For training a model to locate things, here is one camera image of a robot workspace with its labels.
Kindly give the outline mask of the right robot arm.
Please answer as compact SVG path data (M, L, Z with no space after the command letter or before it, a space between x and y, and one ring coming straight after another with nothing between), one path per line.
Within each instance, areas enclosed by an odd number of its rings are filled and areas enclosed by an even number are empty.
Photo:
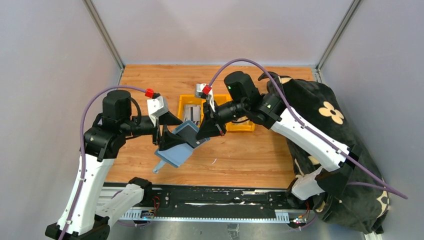
M256 125L274 131L315 157L320 167L306 176L298 177L289 185L286 204L298 209L314 195L328 193L340 197L353 172L345 154L350 148L323 133L302 118L294 108L273 93L260 93L252 78L242 71L235 71L224 78L231 101L216 105L212 88L201 84L196 91L206 97L203 104L203 120L196 138L198 140L224 136L226 124L242 117Z

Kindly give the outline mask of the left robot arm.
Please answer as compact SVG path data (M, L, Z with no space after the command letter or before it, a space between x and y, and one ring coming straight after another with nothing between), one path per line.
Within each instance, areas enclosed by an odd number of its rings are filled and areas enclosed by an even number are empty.
M148 88L148 114L136 115L132 108L139 104L132 98L131 86L108 87L99 95L102 111L91 128L80 128L80 157L77 176L62 216L46 227L45 235L54 240L105 240L112 227L134 205L149 206L153 201L152 183L134 177L101 208L98 201L106 176L114 164L120 149L130 139L152 137L160 150L168 150L185 143L185 140L169 131L182 121L169 111L166 100Z

